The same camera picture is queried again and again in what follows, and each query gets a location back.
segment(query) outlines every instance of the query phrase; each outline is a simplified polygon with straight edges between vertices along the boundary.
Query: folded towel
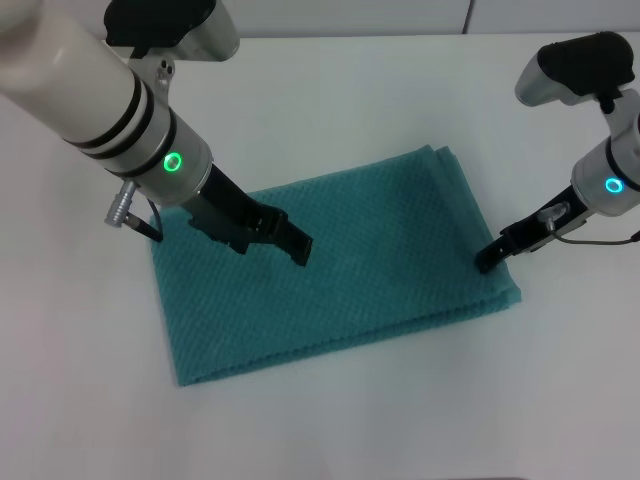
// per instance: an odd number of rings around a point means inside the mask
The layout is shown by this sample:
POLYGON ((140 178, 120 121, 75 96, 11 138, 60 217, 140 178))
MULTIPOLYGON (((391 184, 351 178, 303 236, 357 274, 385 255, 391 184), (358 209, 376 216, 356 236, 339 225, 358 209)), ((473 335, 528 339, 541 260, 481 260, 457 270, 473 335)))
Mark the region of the folded towel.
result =
POLYGON ((180 385, 354 347, 503 310, 520 300, 449 149, 252 195, 313 237, 305 268, 271 245, 246 255, 162 212, 153 261, 180 385))

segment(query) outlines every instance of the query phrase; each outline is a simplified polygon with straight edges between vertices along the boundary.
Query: black cable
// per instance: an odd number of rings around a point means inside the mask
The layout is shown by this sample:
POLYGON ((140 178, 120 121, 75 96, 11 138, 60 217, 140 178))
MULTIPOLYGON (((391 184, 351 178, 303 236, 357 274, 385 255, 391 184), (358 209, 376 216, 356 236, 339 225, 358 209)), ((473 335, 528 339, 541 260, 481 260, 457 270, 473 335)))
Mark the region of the black cable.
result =
POLYGON ((473 15, 473 9, 476 6, 476 0, 469 0, 469 8, 467 9, 467 16, 464 19, 464 26, 462 27, 462 34, 469 33, 469 24, 471 23, 471 15, 473 15))
POLYGON ((158 208, 156 204, 147 198, 147 202, 151 206, 151 210, 153 210, 153 218, 156 220, 156 228, 158 229, 158 233, 160 233, 160 241, 164 238, 164 233, 162 231, 162 218, 160 218, 160 213, 158 213, 158 208))
POLYGON ((567 243, 569 245, 629 245, 630 243, 636 242, 631 238, 628 240, 618 240, 613 242, 602 242, 598 240, 569 240, 558 235, 558 232, 555 230, 549 232, 549 234, 559 242, 567 243))

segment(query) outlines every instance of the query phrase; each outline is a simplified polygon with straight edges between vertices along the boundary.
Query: black stripe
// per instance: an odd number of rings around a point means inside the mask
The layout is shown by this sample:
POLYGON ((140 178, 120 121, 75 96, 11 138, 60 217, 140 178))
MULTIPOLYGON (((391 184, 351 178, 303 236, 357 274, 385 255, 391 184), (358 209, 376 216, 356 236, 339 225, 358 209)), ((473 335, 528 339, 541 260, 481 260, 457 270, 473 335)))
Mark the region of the black stripe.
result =
POLYGON ((169 125, 169 133, 165 137, 162 145, 158 149, 158 152, 151 157, 144 165, 134 168, 133 170, 129 170, 128 172, 114 172, 112 170, 107 170, 109 173, 113 173, 116 177, 120 178, 135 178, 139 177, 147 173, 153 167, 158 165, 165 157, 167 153, 169 153, 169 149, 173 145, 173 142, 176 139, 176 132, 178 130, 178 122, 176 121, 176 115, 173 113, 173 110, 169 109, 169 116, 171 118, 171 124, 169 125))
POLYGON ((613 170, 613 173, 616 174, 616 177, 622 180, 624 184, 627 185, 630 189, 635 190, 636 192, 640 192, 640 185, 627 177, 624 172, 620 170, 620 167, 616 163, 616 159, 613 158, 613 152, 611 151, 611 137, 609 137, 609 139, 607 140, 607 147, 605 148, 605 152, 607 156, 607 163, 609 164, 611 170, 613 170))
POLYGON ((89 140, 88 142, 70 142, 68 140, 65 140, 65 142, 70 143, 74 147, 87 150, 91 148, 101 147, 105 143, 110 142, 111 140, 116 138, 116 136, 120 134, 120 132, 122 132, 122 130, 124 130, 127 125, 129 125, 129 122, 133 118, 133 115, 136 113, 138 105, 140 104, 140 98, 142 97, 142 81, 135 74, 133 75, 133 80, 135 82, 135 85, 133 87, 133 97, 131 97, 131 102, 129 102, 129 106, 125 110, 124 115, 120 117, 120 120, 118 120, 113 127, 111 127, 106 133, 100 135, 98 138, 94 138, 93 140, 89 140))
POLYGON ((153 118, 153 109, 154 109, 154 103, 155 103, 153 92, 149 88, 149 85, 145 83, 144 88, 147 92, 147 105, 145 106, 144 113, 142 114, 142 118, 140 119, 140 123, 133 130, 133 132, 131 132, 131 135, 129 135, 125 141, 119 143, 118 145, 113 147, 111 150, 107 150, 106 152, 102 152, 102 153, 82 152, 82 153, 84 153, 87 157, 93 158, 94 160, 106 160, 107 158, 117 157, 118 155, 126 152, 138 140, 140 140, 140 137, 149 126, 149 123, 151 123, 151 118, 153 118))

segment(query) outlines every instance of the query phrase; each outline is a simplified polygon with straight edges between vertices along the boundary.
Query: metal connector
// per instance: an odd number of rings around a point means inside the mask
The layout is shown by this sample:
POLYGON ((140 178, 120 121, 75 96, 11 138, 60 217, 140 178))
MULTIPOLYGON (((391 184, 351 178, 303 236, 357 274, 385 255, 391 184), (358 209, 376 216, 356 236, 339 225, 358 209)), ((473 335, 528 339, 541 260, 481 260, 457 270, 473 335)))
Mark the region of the metal connector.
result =
POLYGON ((120 192, 115 196, 113 202, 111 202, 111 207, 109 207, 109 211, 107 212, 107 216, 104 219, 104 223, 107 225, 111 225, 115 228, 122 227, 125 219, 127 218, 127 214, 129 213, 129 208, 131 207, 131 203, 133 202, 133 194, 136 192, 136 184, 131 180, 126 180, 122 187, 120 188, 120 192))

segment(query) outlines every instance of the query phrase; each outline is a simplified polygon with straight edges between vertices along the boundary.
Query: cable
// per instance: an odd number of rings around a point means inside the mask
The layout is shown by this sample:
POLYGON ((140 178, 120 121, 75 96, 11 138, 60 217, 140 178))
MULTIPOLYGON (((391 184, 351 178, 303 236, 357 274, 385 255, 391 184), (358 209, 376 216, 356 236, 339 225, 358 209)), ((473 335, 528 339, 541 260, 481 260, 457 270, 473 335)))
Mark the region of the cable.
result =
POLYGON ((614 242, 602 242, 598 240, 569 240, 568 238, 563 238, 558 235, 558 232, 556 232, 555 230, 550 231, 549 233, 559 242, 569 245, 629 245, 630 243, 635 243, 637 241, 634 241, 631 238, 629 238, 628 240, 618 240, 614 242))
POLYGON ((469 33, 469 25, 471 24, 471 15, 473 15, 473 9, 476 6, 476 0, 469 0, 469 8, 467 9, 467 16, 464 19, 464 25, 462 26, 462 34, 469 33))
POLYGON ((640 231, 631 235, 631 238, 627 240, 617 240, 612 242, 604 242, 600 240, 569 240, 568 238, 561 237, 556 231, 556 221, 558 221, 563 215, 569 213, 570 206, 567 202, 557 203, 551 207, 540 210, 536 217, 539 222, 544 223, 547 228, 547 232, 553 238, 559 242, 566 243, 567 245, 629 245, 630 243, 636 243, 640 241, 640 231))
POLYGON ((148 198, 147 198, 147 202, 149 202, 149 205, 151 206, 151 210, 153 210, 153 218, 155 218, 156 220, 156 224, 157 224, 156 228, 160 233, 160 241, 162 241, 162 238, 164 238, 164 233, 162 232, 162 218, 160 218, 160 213, 158 213, 158 208, 156 207, 156 204, 153 203, 148 198))

